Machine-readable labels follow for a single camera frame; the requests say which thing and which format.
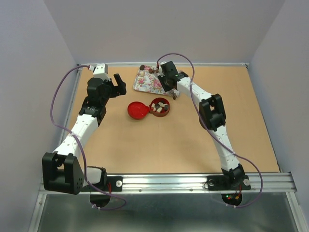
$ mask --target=floral pattern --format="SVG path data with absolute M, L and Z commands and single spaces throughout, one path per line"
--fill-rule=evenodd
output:
M 142 92 L 148 92 L 148 93 L 156 93 L 156 94 L 162 94 L 162 95 L 168 95 L 171 94 L 169 92 L 164 92 L 164 89 L 162 88 L 162 85 L 160 81 L 153 75 L 152 73 L 149 73 L 148 70 L 150 68 L 153 68 L 151 66 L 145 65 L 145 70 L 141 71 L 138 70 L 134 84 L 133 89 L 136 91 L 142 91 Z M 173 89 L 174 93 L 178 97 L 180 92 Z

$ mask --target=round container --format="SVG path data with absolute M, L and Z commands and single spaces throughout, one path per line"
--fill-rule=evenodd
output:
M 155 112 L 151 109 L 151 105 L 158 104 L 159 102 L 162 102 L 163 104 L 168 104 L 169 109 L 168 110 L 162 110 L 160 113 Z M 156 117 L 164 117 L 169 113 L 170 110 L 170 104 L 169 101 L 166 100 L 165 98 L 156 98 L 154 99 L 149 106 L 146 106 L 144 103 L 139 102 L 139 101 L 134 101 L 129 104 L 127 107 L 127 112 L 130 115 L 131 118 L 134 119 L 142 119 L 144 118 L 148 113 L 153 114 Z

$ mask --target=cable connector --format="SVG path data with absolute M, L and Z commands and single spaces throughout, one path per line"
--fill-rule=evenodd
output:
M 90 70 L 90 71 L 92 71 L 92 72 L 93 72 L 93 71 L 95 70 L 95 68 L 96 68 L 95 66 L 89 65 L 88 70 Z

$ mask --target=food piece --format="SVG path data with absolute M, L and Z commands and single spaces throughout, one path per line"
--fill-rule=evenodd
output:
M 163 110 L 163 108 L 162 108 L 162 107 L 160 107 L 160 108 L 159 108 L 159 109 L 157 109 L 156 111 L 157 111 L 158 113 L 160 113 L 162 110 Z

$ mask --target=gray floor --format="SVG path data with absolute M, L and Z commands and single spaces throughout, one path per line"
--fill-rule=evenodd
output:
M 255 193 L 244 194 L 244 203 Z M 296 232 L 285 193 L 263 193 L 243 209 L 222 204 L 219 194 L 126 196 L 121 210 L 92 209 L 89 195 L 50 194 L 40 232 Z

